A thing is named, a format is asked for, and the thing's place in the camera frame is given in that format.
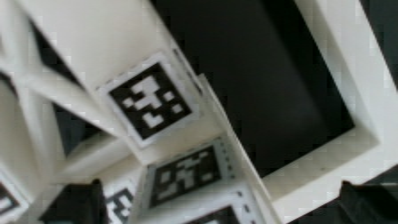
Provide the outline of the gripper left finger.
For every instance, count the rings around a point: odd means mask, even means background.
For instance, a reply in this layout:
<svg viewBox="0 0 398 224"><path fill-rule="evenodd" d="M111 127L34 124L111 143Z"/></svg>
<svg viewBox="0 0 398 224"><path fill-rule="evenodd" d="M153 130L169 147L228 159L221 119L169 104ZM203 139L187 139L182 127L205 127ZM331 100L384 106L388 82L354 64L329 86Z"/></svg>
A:
<svg viewBox="0 0 398 224"><path fill-rule="evenodd" d="M104 184L68 184L40 216L45 224L107 224Z"/></svg>

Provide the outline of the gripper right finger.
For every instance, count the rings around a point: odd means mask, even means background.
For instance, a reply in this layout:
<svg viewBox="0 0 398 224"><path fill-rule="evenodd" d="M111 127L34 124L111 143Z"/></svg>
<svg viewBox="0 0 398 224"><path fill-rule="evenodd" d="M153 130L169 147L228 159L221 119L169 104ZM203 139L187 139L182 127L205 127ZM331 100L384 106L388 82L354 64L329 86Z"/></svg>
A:
<svg viewBox="0 0 398 224"><path fill-rule="evenodd" d="M398 224L398 184L342 183L340 206L354 224Z"/></svg>

